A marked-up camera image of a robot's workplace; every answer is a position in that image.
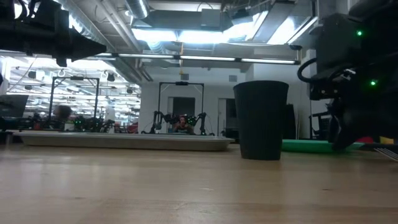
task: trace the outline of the green tray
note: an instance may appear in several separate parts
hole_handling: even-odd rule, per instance
[[[346,151],[358,149],[364,143],[356,142],[346,148]],[[333,153],[331,143],[317,140],[289,140],[284,139],[282,143],[284,152],[307,152],[307,153]]]

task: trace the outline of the black cup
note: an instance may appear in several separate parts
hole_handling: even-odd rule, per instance
[[[280,159],[289,85],[278,81],[244,82],[234,87],[243,159]]]

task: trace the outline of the metal tray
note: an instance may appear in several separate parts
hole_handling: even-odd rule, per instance
[[[224,151],[233,139],[181,134],[14,133],[27,146]]]

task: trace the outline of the metal frame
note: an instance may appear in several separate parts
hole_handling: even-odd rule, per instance
[[[178,83],[181,82],[160,82],[159,83],[159,95],[158,95],[158,100],[157,100],[157,111],[160,111],[160,94],[162,93],[162,85],[163,84],[174,84],[176,86],[179,86]],[[200,85],[201,86],[201,113],[203,113],[203,99],[205,98],[205,84],[204,83],[188,83],[184,82],[185,85],[181,86],[189,86],[189,85]]]
[[[100,78],[83,78],[83,77],[52,77],[52,84],[51,84],[51,96],[50,96],[50,108],[49,108],[49,121],[51,121],[51,114],[52,114],[52,102],[54,98],[54,89],[58,87],[60,83],[55,85],[55,81],[57,79],[62,79],[61,82],[63,82],[66,79],[69,80],[96,80],[97,81],[97,86],[96,86],[96,92],[95,92],[95,105],[94,105],[94,117],[96,118],[97,115],[97,107],[98,107],[98,95],[100,93]]]

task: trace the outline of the wooden table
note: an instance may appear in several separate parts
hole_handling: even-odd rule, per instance
[[[0,223],[398,223],[398,164],[375,152],[22,147],[0,152]]]

